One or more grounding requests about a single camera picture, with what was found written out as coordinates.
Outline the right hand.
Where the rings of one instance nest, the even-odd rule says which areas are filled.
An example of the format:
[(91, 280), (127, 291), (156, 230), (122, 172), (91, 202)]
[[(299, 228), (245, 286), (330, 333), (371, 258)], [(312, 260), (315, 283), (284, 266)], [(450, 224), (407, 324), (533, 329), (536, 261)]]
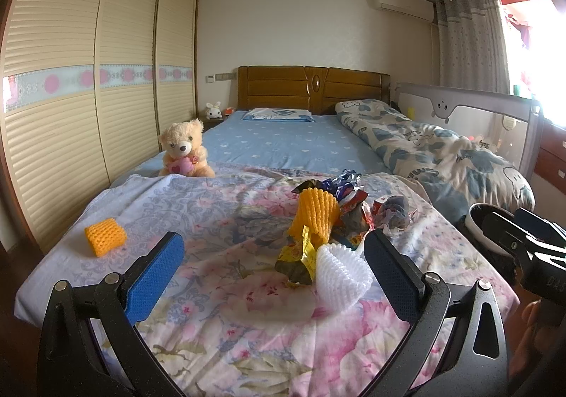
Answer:
[(526, 329), (509, 361), (509, 378), (515, 387), (527, 379), (531, 370), (556, 343), (560, 324), (565, 319), (565, 308), (538, 299), (525, 307), (521, 319)]

